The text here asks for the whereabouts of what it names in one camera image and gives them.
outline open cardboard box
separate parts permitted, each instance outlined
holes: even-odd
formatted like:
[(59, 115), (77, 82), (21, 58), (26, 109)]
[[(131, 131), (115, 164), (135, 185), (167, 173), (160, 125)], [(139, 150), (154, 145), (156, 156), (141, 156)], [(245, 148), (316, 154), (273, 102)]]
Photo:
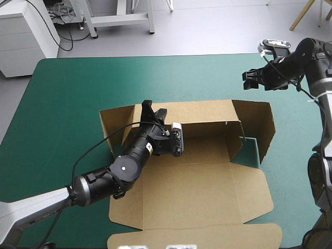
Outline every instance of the open cardboard box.
[[(265, 102), (211, 100), (153, 103), (168, 110), (165, 124), (183, 125), (181, 157), (152, 156), (134, 187), (120, 200), (111, 198), (111, 221), (142, 229), (112, 235), (109, 249), (121, 245), (194, 244), (198, 249), (276, 249), (282, 231), (276, 224), (244, 223), (270, 212), (273, 202), (262, 170), (231, 163), (240, 136), (255, 137), (260, 161), (275, 133)], [(104, 134), (140, 120), (141, 105), (100, 111)], [(138, 125), (108, 141), (127, 143)]]

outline cardboard box wall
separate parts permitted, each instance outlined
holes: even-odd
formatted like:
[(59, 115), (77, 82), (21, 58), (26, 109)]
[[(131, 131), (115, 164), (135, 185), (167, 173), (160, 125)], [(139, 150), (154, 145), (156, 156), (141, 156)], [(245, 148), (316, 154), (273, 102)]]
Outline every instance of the cardboard box wall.
[[(151, 157), (134, 187), (120, 200), (111, 198), (111, 221), (142, 229), (112, 235), (109, 249), (171, 244), (198, 248), (279, 248), (276, 224), (244, 223), (270, 212), (273, 202), (260, 169), (231, 163), (242, 146), (240, 136), (255, 137), (260, 161), (275, 133), (265, 102), (213, 100), (153, 103), (168, 109), (165, 124), (183, 125), (185, 152)], [(100, 111), (104, 134), (140, 120), (141, 105)], [(127, 143), (138, 125), (108, 141)]]

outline green table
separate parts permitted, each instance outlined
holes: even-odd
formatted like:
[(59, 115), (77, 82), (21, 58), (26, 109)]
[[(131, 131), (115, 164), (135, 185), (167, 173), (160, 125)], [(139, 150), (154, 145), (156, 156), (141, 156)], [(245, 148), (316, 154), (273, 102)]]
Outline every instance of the green table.
[[(75, 160), (103, 137), (101, 109), (144, 99), (269, 101), (276, 135), (259, 167), (267, 176), (275, 207), (251, 222), (277, 223), (284, 232), (282, 246), (299, 244), (320, 214), (306, 169), (321, 135), (319, 110), (292, 87), (275, 92), (242, 90), (242, 72), (264, 63), (257, 54), (42, 60), (0, 146), (0, 200), (68, 184)], [(247, 143), (236, 161), (252, 164), (246, 158), (250, 151), (252, 143)], [(83, 160), (77, 173), (111, 162), (105, 143)], [(51, 220), (29, 228), (21, 245), (39, 242)], [(58, 246), (103, 247), (112, 233), (133, 230), (109, 221), (105, 199), (64, 211), (50, 239)]]

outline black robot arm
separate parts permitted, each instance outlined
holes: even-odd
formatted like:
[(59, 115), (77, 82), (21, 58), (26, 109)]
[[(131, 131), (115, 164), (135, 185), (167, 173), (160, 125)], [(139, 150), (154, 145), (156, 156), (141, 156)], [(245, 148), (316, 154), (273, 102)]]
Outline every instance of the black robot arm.
[(164, 124), (167, 110), (154, 112), (151, 104), (150, 100), (142, 103), (141, 121), (135, 122), (140, 123), (139, 131), (110, 166), (79, 175), (70, 186), (61, 189), (12, 203), (0, 202), (0, 248), (16, 249), (24, 229), (56, 213), (47, 235), (34, 246), (34, 249), (50, 248), (45, 242), (64, 208), (87, 206), (108, 196), (119, 199), (133, 187), (150, 156), (169, 153), (181, 156), (184, 151), (181, 124), (172, 123), (172, 129), (168, 131)]
[[(322, 215), (294, 249), (332, 248), (332, 45), (320, 40), (306, 38), (293, 53), (290, 44), (278, 40), (262, 40), (261, 55), (268, 62), (259, 69), (242, 74), (244, 89), (265, 90), (287, 89), (295, 85), (298, 91), (306, 93), (320, 108), (323, 133), (321, 141), (313, 147), (315, 152), (308, 162), (308, 176), (312, 194)], [(269, 61), (265, 53), (273, 54)], [(301, 80), (307, 79), (310, 94), (303, 90)]]
[(258, 85), (263, 85), (265, 90), (287, 89), (288, 80), (297, 85), (304, 75), (310, 88), (314, 82), (331, 76), (331, 44), (306, 38), (293, 53), (289, 48), (290, 45), (284, 41), (262, 40), (261, 51), (272, 53), (273, 60), (265, 67), (244, 72), (244, 89), (258, 88)]
[(113, 164), (75, 178), (73, 204), (86, 206), (108, 196), (123, 197), (132, 188), (142, 169), (152, 155), (172, 153), (182, 155), (183, 135), (179, 123), (166, 130), (164, 120), (167, 109), (154, 112), (152, 101), (142, 103), (141, 124), (132, 143)]

